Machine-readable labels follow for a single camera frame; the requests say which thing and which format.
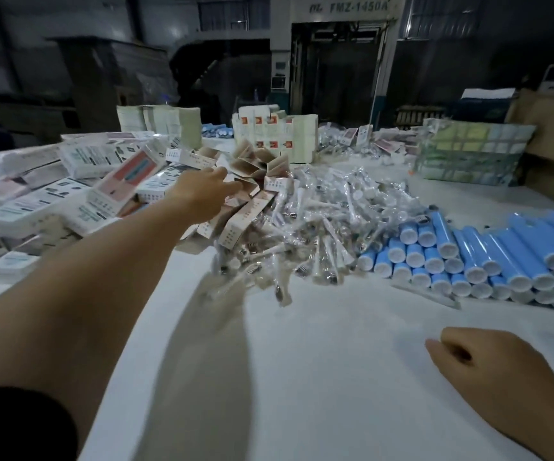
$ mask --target stack of blue tubes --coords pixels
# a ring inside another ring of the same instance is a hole
[[[472,226],[451,229],[436,211],[430,219],[402,224],[379,252],[361,255],[359,268],[439,294],[554,308],[554,211],[513,214],[508,228],[484,234]]]

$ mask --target black sleeve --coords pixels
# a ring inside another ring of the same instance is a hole
[[[76,459],[78,435],[72,417],[39,392],[0,387],[0,459]]]

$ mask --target fist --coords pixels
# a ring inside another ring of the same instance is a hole
[[[169,190],[167,199],[188,214],[191,224],[208,221],[219,214],[227,197],[242,189],[240,182],[223,182],[226,175],[225,168],[185,171]]]
[[[554,373],[541,353],[512,333],[450,327],[426,349],[486,422],[554,459]]]

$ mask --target white table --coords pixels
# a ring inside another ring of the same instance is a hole
[[[457,226],[554,207],[527,188],[416,178],[410,187]],[[82,460],[537,459],[481,421],[435,370],[423,341],[446,325],[507,329],[554,368],[554,310],[473,299],[453,310],[373,275],[350,275],[336,287],[291,279],[285,308],[272,289],[253,289],[218,327],[219,308],[188,305],[212,254],[173,252]]]

